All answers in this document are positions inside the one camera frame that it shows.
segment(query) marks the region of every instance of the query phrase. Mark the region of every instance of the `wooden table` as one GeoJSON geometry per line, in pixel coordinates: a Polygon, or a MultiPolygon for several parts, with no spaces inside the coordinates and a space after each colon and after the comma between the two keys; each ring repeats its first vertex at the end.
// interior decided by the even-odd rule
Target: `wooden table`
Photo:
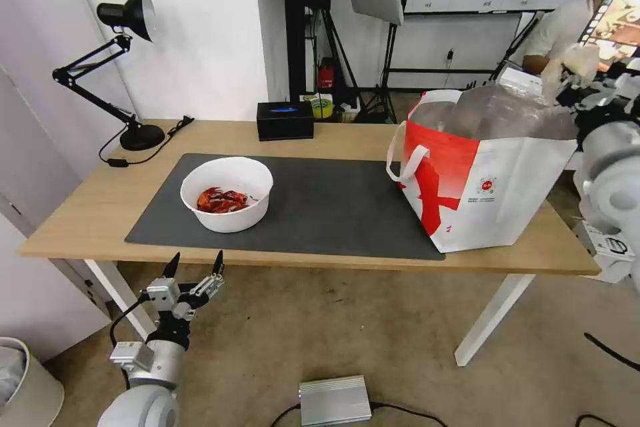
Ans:
{"type": "MultiPolygon", "coordinates": [[[[174,121],[150,121],[165,131],[174,121]]],[[[253,122],[196,121],[180,131],[154,159],[125,169],[100,165],[25,242],[24,256],[82,259],[117,305],[126,309],[135,294],[114,261],[213,263],[215,248],[127,244],[129,233],[151,198],[184,153],[266,155],[327,159],[384,160],[394,125],[317,124],[315,139],[259,142],[253,122]]],[[[149,152],[117,150],[112,157],[143,159],[149,152]]],[[[536,274],[596,275],[599,268],[553,208],[545,202],[512,247],[447,254],[443,261],[248,252],[225,250],[227,265],[403,270],[410,272],[503,272],[507,274],[485,311],[455,352],[466,365],[536,274]]],[[[143,309],[129,316],[144,338],[155,327],[143,309]]]]}

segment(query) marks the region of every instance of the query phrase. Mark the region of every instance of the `white wastebasket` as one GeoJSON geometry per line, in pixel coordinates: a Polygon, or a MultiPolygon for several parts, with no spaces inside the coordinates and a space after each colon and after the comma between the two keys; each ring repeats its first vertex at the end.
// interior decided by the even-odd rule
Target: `white wastebasket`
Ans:
{"type": "Polygon", "coordinates": [[[18,388],[0,408],[0,427],[49,427],[62,408],[64,387],[31,355],[24,342],[0,337],[0,346],[21,350],[27,361],[18,388]]]}

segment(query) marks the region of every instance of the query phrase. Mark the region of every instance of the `black box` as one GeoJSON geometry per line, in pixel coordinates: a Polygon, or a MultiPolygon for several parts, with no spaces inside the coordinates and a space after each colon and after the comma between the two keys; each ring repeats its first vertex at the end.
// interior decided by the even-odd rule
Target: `black box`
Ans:
{"type": "Polygon", "coordinates": [[[313,112],[307,101],[258,103],[256,123],[260,141],[313,138],[313,112]]]}

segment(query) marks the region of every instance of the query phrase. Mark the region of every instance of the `black desk lamp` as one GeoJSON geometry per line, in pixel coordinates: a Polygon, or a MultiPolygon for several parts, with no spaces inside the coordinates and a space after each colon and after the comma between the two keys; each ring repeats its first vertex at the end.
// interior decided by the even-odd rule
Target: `black desk lamp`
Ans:
{"type": "Polygon", "coordinates": [[[165,139],[165,133],[160,127],[143,125],[135,119],[134,113],[102,100],[77,84],[79,78],[129,51],[131,48],[131,36],[125,33],[124,28],[129,28],[144,40],[151,41],[151,36],[155,32],[153,4],[151,0],[127,0],[124,5],[101,3],[98,5],[97,14],[100,21],[110,26],[118,35],[84,57],[54,70],[53,79],[124,122],[127,129],[120,136],[120,145],[122,145],[123,149],[146,150],[160,145],[165,139]],[[95,63],[84,63],[112,45],[117,45],[120,50],[95,63]]]}

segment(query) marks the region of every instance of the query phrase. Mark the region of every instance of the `food in bowl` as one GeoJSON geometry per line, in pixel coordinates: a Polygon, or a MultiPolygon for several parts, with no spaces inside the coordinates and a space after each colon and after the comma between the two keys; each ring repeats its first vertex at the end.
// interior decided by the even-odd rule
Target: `food in bowl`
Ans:
{"type": "Polygon", "coordinates": [[[249,207],[249,199],[253,200],[245,193],[235,190],[222,191],[219,187],[211,187],[200,194],[196,208],[208,214],[227,214],[249,207]]]}

